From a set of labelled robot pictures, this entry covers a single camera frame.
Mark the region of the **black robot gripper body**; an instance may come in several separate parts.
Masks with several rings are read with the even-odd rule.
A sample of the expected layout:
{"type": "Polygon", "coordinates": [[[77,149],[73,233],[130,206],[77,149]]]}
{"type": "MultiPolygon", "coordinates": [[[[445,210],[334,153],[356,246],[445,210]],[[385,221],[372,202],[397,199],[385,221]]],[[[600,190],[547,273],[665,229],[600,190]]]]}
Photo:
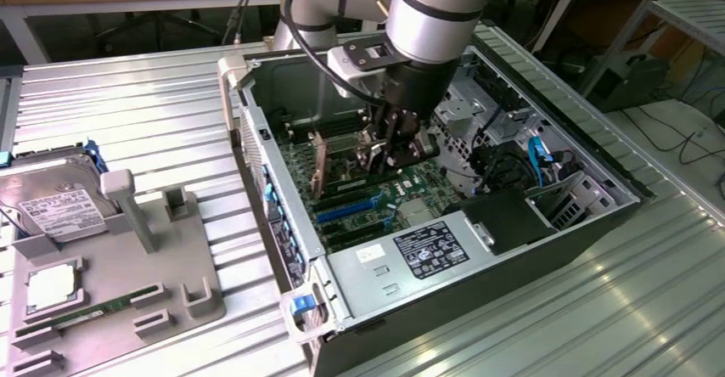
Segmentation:
{"type": "Polygon", "coordinates": [[[441,103],[453,80],[460,60],[442,64],[410,61],[386,68],[384,95],[394,107],[430,116],[441,103]]]}

